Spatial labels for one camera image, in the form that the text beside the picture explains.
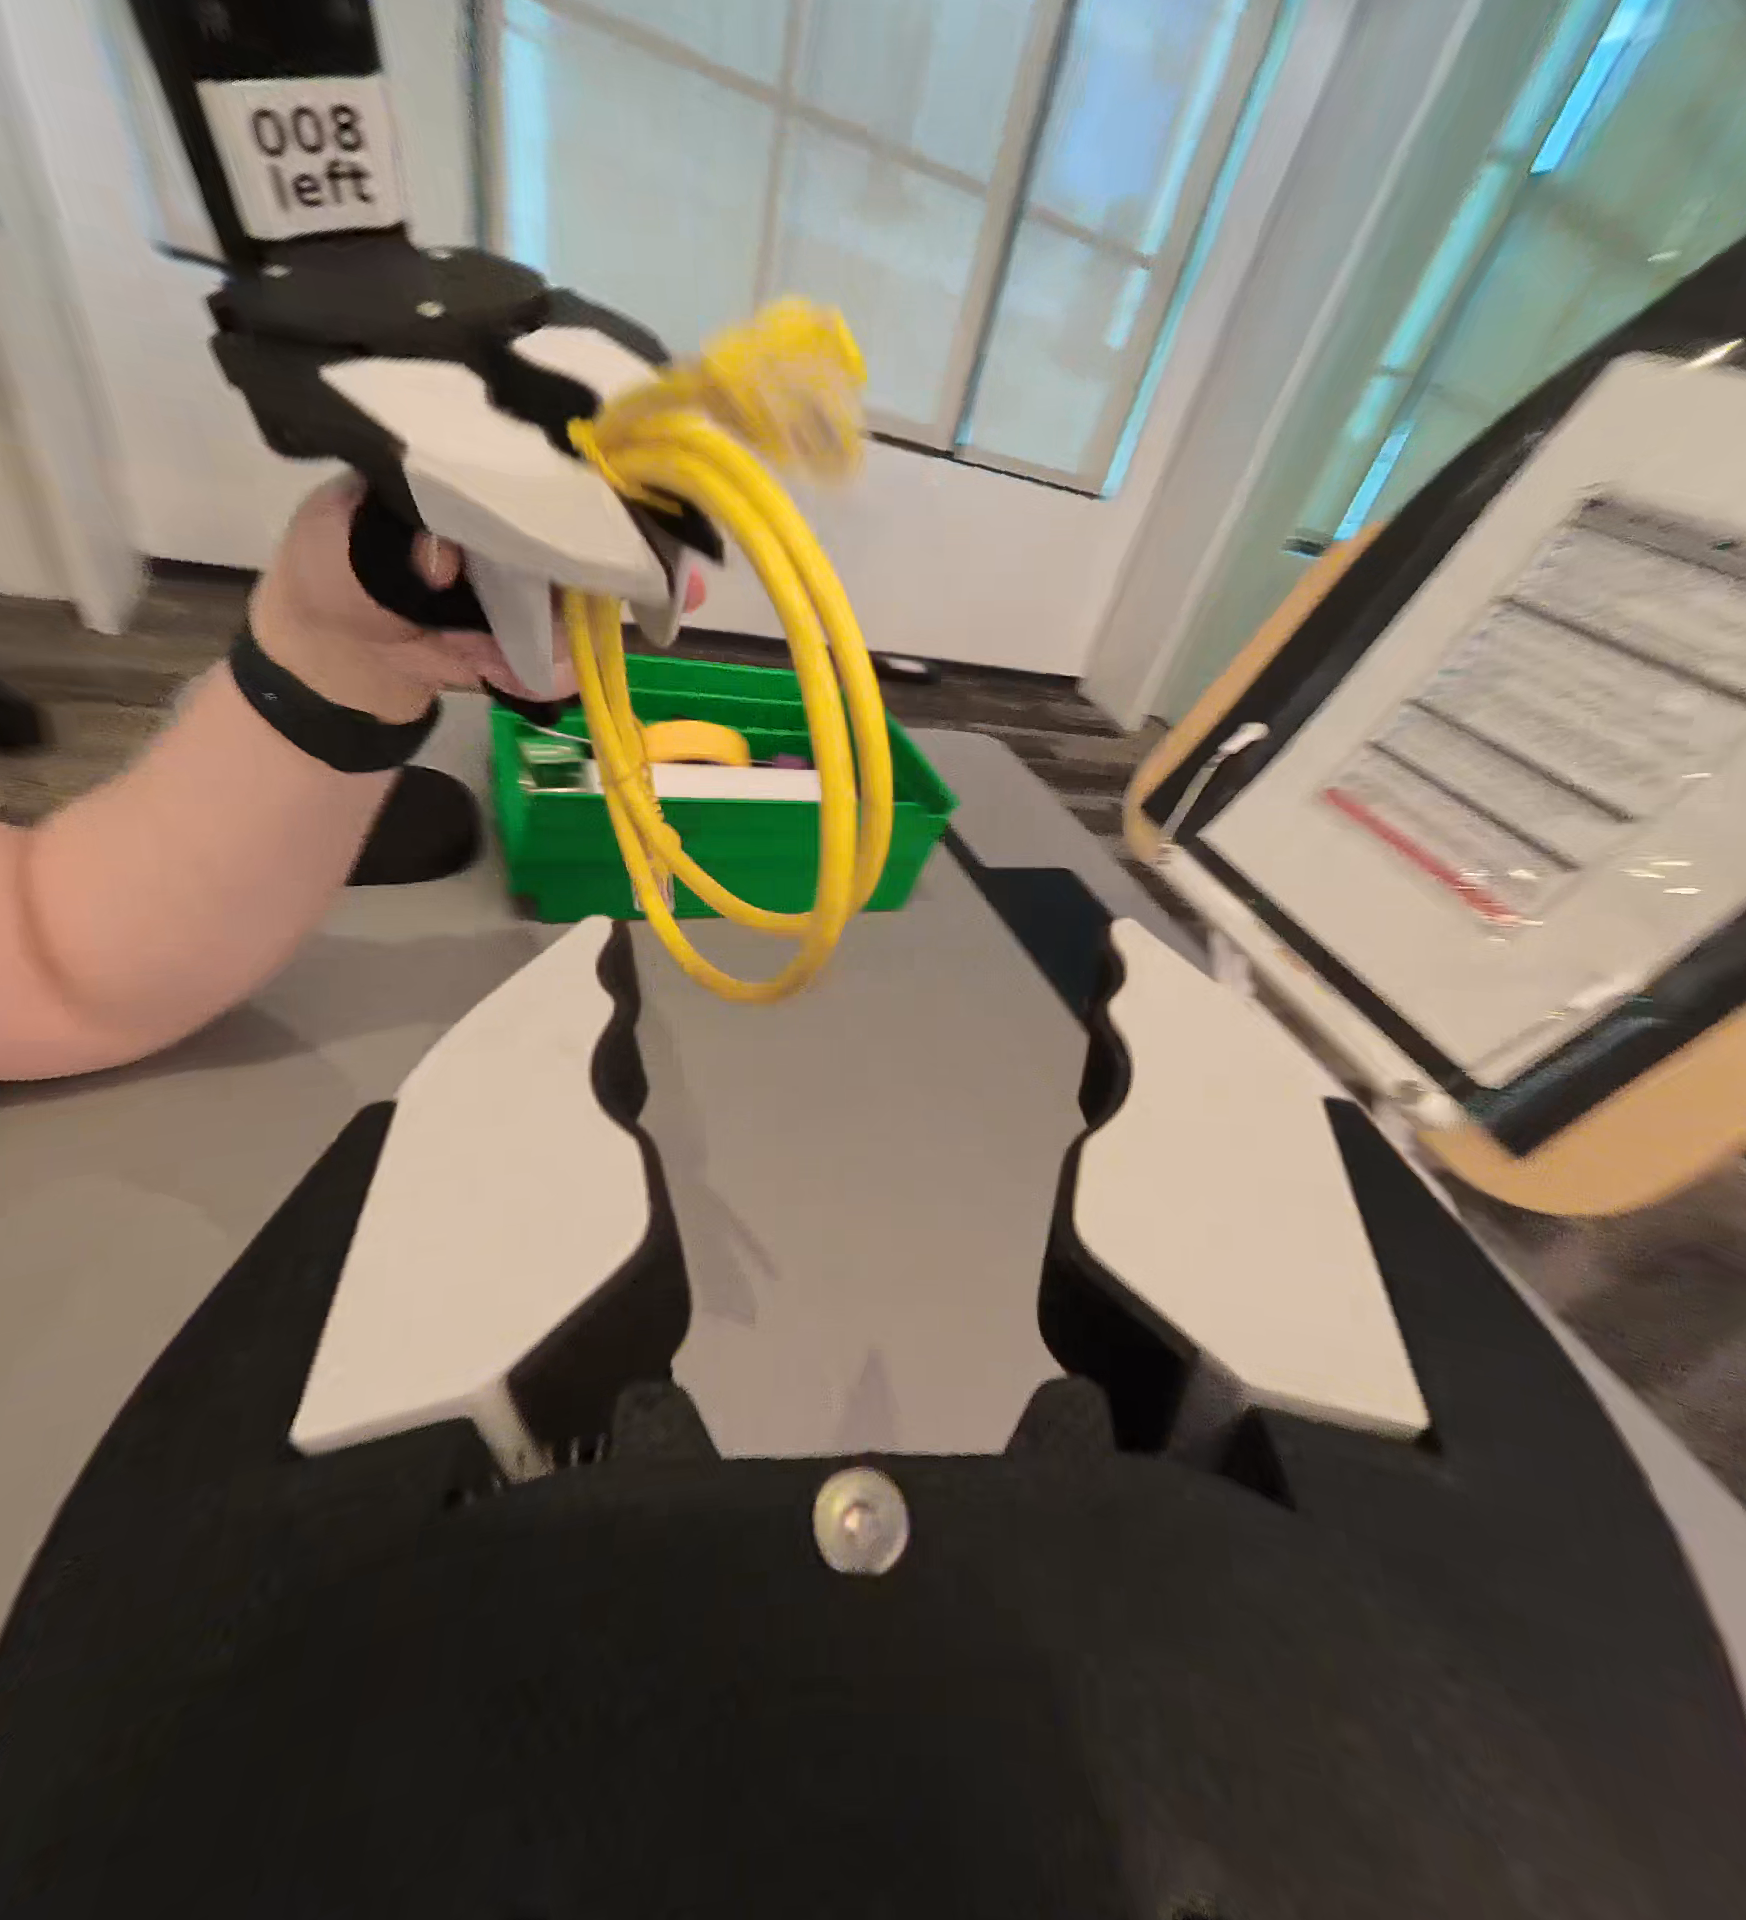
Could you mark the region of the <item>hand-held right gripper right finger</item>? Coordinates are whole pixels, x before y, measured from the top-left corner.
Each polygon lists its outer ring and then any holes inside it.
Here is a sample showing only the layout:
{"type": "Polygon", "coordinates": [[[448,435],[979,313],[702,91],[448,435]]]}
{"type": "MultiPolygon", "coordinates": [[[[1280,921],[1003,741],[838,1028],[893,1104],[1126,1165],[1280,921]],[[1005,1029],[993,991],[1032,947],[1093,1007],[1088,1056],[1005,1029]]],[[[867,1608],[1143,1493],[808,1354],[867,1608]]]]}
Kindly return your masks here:
{"type": "Polygon", "coordinates": [[[1123,1452],[1224,1457],[1270,1412],[1426,1442],[1321,1070],[1146,926],[1103,954],[1037,1289],[1051,1358],[1123,1452]]]}

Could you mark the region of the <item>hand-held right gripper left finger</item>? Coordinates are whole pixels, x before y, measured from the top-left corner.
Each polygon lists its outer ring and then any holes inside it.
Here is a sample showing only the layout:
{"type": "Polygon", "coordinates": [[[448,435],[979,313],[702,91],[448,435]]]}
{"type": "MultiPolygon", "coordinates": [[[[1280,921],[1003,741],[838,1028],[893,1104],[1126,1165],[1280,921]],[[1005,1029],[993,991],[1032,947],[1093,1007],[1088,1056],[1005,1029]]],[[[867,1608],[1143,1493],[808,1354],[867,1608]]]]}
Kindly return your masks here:
{"type": "Polygon", "coordinates": [[[573,926],[406,1075],[290,1445],[474,1428],[505,1479],[593,1467],[667,1387],[691,1282],[641,1127],[630,927],[573,926]]]}

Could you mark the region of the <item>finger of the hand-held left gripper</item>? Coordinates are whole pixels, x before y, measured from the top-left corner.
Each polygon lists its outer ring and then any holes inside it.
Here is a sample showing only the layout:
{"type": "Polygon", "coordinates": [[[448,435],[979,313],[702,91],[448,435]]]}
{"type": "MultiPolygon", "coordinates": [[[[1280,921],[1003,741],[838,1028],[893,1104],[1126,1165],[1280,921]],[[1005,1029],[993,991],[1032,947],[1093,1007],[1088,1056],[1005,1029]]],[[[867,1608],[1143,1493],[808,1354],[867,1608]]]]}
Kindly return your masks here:
{"type": "Polygon", "coordinates": [[[617,598],[653,645],[678,639],[691,566],[647,541],[563,429],[505,411],[461,363],[344,360],[322,380],[395,437],[422,529],[458,547],[499,645],[555,641],[552,587],[617,598]]]}
{"type": "Polygon", "coordinates": [[[542,327],[505,347],[505,410],[542,429],[568,429],[594,421],[667,370],[667,357],[636,353],[603,329],[542,327]]]}

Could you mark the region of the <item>green plastic bin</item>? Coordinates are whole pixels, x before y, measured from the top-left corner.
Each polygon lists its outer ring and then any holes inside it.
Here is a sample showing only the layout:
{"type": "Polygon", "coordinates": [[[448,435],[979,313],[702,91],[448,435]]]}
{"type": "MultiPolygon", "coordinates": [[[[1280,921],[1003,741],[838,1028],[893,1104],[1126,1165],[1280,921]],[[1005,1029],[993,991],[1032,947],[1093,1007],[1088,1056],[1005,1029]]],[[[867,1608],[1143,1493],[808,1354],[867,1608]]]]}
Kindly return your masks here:
{"type": "MultiPolygon", "coordinates": [[[[756,665],[630,655],[626,679],[641,723],[698,719],[736,729],[755,767],[813,770],[796,676],[756,665]]],[[[927,858],[957,808],[956,792],[919,743],[886,723],[893,757],[893,834],[874,913],[908,906],[927,858]]],[[[490,707],[490,792],[508,893],[543,926],[641,920],[614,841],[593,741],[579,707],[551,729],[490,707]]],[[[661,804],[687,853],[750,906],[801,913],[817,900],[817,804],[661,804]]]]}

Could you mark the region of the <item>person's left forearm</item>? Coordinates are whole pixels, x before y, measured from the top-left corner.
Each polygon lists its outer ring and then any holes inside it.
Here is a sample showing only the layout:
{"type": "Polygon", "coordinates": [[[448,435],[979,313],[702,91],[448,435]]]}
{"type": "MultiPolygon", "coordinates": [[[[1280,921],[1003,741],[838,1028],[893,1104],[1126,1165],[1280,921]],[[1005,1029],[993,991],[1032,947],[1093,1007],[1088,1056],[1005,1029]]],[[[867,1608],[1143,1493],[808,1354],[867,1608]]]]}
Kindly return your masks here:
{"type": "Polygon", "coordinates": [[[0,1083],[120,1070],[260,991],[392,785],[304,756],[215,666],[117,780],[0,822],[0,1083]]]}

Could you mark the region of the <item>grey desk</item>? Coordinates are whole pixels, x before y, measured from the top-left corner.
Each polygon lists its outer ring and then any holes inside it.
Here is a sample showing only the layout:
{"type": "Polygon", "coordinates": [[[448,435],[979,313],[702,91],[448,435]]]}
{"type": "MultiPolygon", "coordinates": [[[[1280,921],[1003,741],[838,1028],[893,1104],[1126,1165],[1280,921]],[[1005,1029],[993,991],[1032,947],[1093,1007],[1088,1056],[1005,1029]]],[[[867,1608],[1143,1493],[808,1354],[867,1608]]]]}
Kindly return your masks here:
{"type": "Polygon", "coordinates": [[[399,1083],[568,933],[490,869],[0,1092],[0,1917],[1746,1917],[1746,1514],[1330,1077],[1431,1435],[1123,1452],[1051,1358],[1170,930],[973,826],[779,1011],[630,927],[691,1327],[599,1465],[290,1445],[399,1083]]]}

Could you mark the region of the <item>person's left hand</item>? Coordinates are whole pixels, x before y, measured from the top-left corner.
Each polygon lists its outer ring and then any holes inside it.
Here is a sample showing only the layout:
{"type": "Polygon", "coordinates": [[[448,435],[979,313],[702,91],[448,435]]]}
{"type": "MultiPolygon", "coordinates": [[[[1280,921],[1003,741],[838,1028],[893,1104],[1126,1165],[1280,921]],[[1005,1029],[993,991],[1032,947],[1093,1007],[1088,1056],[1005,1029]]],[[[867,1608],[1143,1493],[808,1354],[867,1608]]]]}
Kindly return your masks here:
{"type": "Polygon", "coordinates": [[[298,506],[247,610],[257,649],[321,697],[382,723],[412,723],[456,690],[526,697],[490,636],[406,621],[356,584],[351,526],[363,496],[366,482],[344,472],[298,506]]]}

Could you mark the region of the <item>black wristband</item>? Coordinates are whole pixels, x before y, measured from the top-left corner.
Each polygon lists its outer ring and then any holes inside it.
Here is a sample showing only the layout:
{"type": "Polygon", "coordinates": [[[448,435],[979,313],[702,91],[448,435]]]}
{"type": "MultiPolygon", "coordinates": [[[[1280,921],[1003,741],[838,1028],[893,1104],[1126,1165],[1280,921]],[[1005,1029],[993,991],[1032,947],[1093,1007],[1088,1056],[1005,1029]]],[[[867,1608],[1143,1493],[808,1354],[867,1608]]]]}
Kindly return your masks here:
{"type": "Polygon", "coordinates": [[[260,723],[294,753],[344,777],[373,777],[407,767],[443,722],[439,697],[431,697],[427,710],[406,723],[344,707],[271,661],[247,624],[226,649],[226,673],[260,723]]]}

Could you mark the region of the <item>large paned window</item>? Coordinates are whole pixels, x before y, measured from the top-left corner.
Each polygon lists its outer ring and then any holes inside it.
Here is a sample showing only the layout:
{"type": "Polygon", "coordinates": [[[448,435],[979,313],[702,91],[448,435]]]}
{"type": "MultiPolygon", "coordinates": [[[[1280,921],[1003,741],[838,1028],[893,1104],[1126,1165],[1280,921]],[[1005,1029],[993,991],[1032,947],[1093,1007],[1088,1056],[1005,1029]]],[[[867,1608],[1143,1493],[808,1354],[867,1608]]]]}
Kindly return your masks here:
{"type": "Polygon", "coordinates": [[[505,254],[694,350],[833,306],[879,437],[1103,496],[1290,4],[484,4],[505,254]]]}

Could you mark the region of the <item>black dome-shaped object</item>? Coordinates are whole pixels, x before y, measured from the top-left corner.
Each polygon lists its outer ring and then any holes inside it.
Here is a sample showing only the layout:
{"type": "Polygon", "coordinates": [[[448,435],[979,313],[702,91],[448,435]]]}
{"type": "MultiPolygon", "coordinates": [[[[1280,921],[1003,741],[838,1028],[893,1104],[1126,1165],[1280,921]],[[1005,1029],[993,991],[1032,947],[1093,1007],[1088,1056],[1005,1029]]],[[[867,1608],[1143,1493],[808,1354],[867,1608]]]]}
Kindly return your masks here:
{"type": "Polygon", "coordinates": [[[448,771],[407,763],[366,834],[348,887],[407,887],[444,882],[478,866],[482,805],[448,771]]]}

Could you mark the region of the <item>white rectangular block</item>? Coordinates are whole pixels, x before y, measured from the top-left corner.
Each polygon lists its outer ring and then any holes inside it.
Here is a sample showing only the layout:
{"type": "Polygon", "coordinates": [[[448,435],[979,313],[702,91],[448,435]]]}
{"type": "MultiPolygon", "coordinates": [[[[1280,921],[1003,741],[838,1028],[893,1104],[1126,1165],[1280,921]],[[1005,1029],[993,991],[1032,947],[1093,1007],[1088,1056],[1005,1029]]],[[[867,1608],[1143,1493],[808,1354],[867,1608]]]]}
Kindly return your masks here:
{"type": "Polygon", "coordinates": [[[820,804],[821,780],[806,767],[657,763],[650,770],[661,804],[820,804]]]}

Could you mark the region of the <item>laminated instruction sheet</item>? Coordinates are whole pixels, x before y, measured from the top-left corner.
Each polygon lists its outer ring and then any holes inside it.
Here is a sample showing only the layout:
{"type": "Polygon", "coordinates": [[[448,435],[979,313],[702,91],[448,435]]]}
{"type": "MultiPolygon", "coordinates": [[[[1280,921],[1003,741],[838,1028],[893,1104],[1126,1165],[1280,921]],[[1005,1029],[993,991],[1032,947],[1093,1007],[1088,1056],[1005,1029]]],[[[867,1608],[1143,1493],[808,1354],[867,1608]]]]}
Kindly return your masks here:
{"type": "Polygon", "coordinates": [[[1746,910],[1746,371],[1613,363],[1200,834],[1480,1090],[1746,910]]]}

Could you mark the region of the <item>glass partition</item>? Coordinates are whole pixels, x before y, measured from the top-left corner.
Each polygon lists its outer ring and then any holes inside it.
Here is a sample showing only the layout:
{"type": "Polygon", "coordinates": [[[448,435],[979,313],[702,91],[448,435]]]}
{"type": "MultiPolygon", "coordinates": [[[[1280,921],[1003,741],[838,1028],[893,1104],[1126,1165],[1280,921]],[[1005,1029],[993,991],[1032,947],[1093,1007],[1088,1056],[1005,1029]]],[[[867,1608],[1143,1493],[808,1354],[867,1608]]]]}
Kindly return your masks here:
{"type": "Polygon", "coordinates": [[[1340,422],[1317,556],[1746,234],[1746,4],[1562,4],[1340,422]]]}

